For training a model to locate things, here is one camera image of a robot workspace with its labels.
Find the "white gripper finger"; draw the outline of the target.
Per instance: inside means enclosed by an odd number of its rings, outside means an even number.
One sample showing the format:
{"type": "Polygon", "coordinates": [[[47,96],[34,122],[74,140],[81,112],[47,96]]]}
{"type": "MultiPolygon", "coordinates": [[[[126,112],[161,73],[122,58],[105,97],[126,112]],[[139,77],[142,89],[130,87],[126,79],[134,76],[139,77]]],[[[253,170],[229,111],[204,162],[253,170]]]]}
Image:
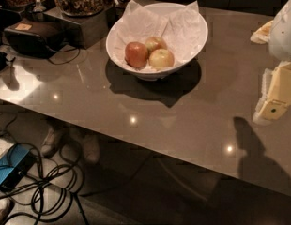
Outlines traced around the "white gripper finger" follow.
{"type": "Polygon", "coordinates": [[[268,90],[270,88],[271,79],[272,71],[266,68],[262,76],[261,97],[257,102],[253,114],[253,121],[257,125],[269,125],[273,120],[272,114],[274,113],[274,106],[268,101],[268,90]]]}

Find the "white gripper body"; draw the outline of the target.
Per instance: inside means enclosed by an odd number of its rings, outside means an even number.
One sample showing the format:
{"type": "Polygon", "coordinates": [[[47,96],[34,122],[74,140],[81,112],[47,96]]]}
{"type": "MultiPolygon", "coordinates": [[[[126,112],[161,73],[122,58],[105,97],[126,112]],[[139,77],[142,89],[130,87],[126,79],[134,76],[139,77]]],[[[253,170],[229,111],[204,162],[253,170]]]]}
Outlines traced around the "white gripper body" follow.
{"type": "Polygon", "coordinates": [[[291,62],[291,0],[287,1],[273,20],[268,49],[278,60],[291,62]]]}

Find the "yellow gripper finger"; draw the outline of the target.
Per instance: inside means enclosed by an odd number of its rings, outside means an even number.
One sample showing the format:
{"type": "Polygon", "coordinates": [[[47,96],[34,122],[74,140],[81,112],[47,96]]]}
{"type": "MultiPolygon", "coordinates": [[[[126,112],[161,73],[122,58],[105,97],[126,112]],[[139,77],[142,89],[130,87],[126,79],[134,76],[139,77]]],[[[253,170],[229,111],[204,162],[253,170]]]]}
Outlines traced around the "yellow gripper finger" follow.
{"type": "Polygon", "coordinates": [[[272,71],[268,101],[274,106],[273,120],[285,114],[291,105],[291,62],[282,61],[272,71]]]}

